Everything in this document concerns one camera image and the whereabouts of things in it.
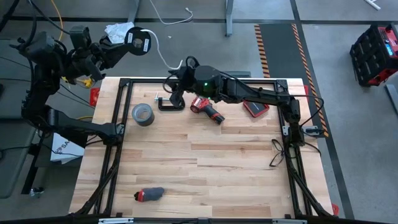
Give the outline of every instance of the paper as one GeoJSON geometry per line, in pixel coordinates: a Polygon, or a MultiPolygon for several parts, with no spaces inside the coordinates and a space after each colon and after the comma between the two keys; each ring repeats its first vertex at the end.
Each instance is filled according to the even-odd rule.
{"type": "Polygon", "coordinates": [[[61,161],[62,164],[65,164],[71,160],[79,158],[85,153],[85,149],[65,139],[64,137],[61,137],[61,135],[57,133],[54,133],[54,138],[52,141],[52,150],[56,153],[51,152],[50,160],[53,162],[61,161]],[[69,153],[77,156],[67,155],[62,153],[69,153]]]}
{"type": "Polygon", "coordinates": [[[124,43],[127,31],[134,27],[132,22],[126,22],[122,24],[107,25],[105,32],[107,33],[112,44],[124,43]]]}

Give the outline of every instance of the red object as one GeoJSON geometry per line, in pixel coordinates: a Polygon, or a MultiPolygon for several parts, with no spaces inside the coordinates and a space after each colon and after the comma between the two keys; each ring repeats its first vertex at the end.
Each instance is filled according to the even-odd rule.
{"type": "Polygon", "coordinates": [[[139,202],[144,202],[144,191],[143,191],[143,190],[140,190],[140,191],[138,192],[138,199],[137,199],[137,201],[139,201],[139,202]]]}
{"type": "Polygon", "coordinates": [[[200,113],[204,111],[207,116],[215,121],[217,124],[221,124],[225,120],[225,118],[219,112],[214,110],[208,98],[202,98],[197,96],[192,101],[191,110],[194,113],[200,113]]]}
{"type": "Polygon", "coordinates": [[[305,94],[308,95],[308,85],[304,85],[304,91],[305,91],[305,94]]]}
{"type": "Polygon", "coordinates": [[[251,116],[257,118],[258,116],[262,115],[263,113],[269,110],[269,106],[267,104],[260,104],[260,103],[253,103],[248,101],[243,101],[243,106],[248,109],[251,116]]]}
{"type": "Polygon", "coordinates": [[[337,205],[335,205],[334,203],[332,203],[331,204],[331,208],[333,209],[333,214],[334,215],[338,215],[338,212],[339,212],[339,208],[338,208],[338,206],[337,205]]]}
{"type": "MultiPolygon", "coordinates": [[[[393,52],[398,51],[398,38],[396,37],[395,33],[392,29],[388,27],[379,27],[379,32],[382,34],[386,34],[386,39],[389,41],[388,44],[392,47],[393,52]]],[[[397,54],[390,55],[392,58],[398,58],[397,54]]]]}
{"type": "Polygon", "coordinates": [[[90,106],[97,105],[99,95],[100,95],[100,88],[92,88],[90,90],[90,106]]]}
{"type": "Polygon", "coordinates": [[[398,69],[384,69],[377,76],[368,81],[369,85],[380,85],[381,82],[387,80],[391,75],[397,72],[398,69]]]}

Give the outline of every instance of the white cable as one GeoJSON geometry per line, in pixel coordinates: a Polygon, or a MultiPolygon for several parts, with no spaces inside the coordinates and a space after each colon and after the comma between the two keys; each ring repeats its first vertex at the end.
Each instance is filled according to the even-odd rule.
{"type": "Polygon", "coordinates": [[[376,10],[380,10],[380,6],[378,6],[376,3],[374,3],[377,0],[365,0],[367,3],[369,3],[373,8],[375,8],[376,10]]]}
{"type": "Polygon", "coordinates": [[[155,7],[155,4],[152,2],[152,0],[149,0],[149,1],[150,1],[150,3],[152,4],[152,6],[154,7],[154,9],[155,9],[155,12],[156,12],[156,14],[157,14],[157,17],[158,17],[158,18],[160,19],[160,21],[161,21],[163,24],[165,24],[165,25],[174,25],[174,24],[178,24],[178,23],[181,23],[181,22],[187,22],[187,21],[189,21],[190,19],[192,19],[192,17],[193,17],[193,12],[192,12],[191,10],[189,10],[189,8],[186,7],[185,10],[191,14],[191,16],[190,16],[188,19],[184,19],[184,20],[178,21],[178,22],[163,22],[162,18],[160,18],[159,13],[157,12],[157,9],[156,9],[156,7],[155,7]]]}
{"type": "Polygon", "coordinates": [[[159,40],[157,39],[157,36],[156,36],[156,34],[155,34],[154,32],[152,32],[152,31],[149,30],[149,29],[142,29],[141,31],[143,31],[143,32],[148,32],[148,33],[152,34],[153,36],[155,36],[156,44],[157,44],[157,52],[159,53],[160,58],[163,60],[163,63],[167,66],[167,68],[169,68],[169,69],[171,69],[171,70],[178,70],[178,69],[180,69],[180,67],[181,67],[181,65],[182,65],[182,60],[181,60],[181,62],[180,62],[180,65],[179,65],[177,68],[173,68],[173,67],[170,67],[170,65],[167,65],[166,61],[164,60],[164,58],[163,58],[163,56],[162,56],[162,53],[161,53],[160,50],[159,50],[159,40]]]}

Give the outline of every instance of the floor mat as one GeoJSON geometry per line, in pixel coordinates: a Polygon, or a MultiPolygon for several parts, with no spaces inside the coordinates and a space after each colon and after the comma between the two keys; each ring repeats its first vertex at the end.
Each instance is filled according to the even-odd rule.
{"type": "MultiPolygon", "coordinates": [[[[260,24],[254,26],[264,78],[301,78],[308,95],[320,97],[309,52],[296,24],[260,24]]],[[[309,98],[311,114],[321,107],[319,99],[309,98]]],[[[324,137],[335,174],[340,199],[347,218],[354,218],[351,202],[338,160],[324,108],[312,119],[313,125],[325,130],[324,137]]]]}

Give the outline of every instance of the screw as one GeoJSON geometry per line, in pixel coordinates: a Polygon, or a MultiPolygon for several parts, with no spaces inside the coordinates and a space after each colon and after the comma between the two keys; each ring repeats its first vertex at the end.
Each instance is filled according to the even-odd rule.
{"type": "MultiPolygon", "coordinates": [[[[158,95],[159,95],[159,92],[157,92],[157,93],[156,93],[156,96],[155,96],[155,101],[158,101],[158,100],[159,100],[159,97],[158,97],[158,95]]],[[[162,98],[162,100],[169,101],[169,99],[168,99],[168,98],[162,98]]]]}

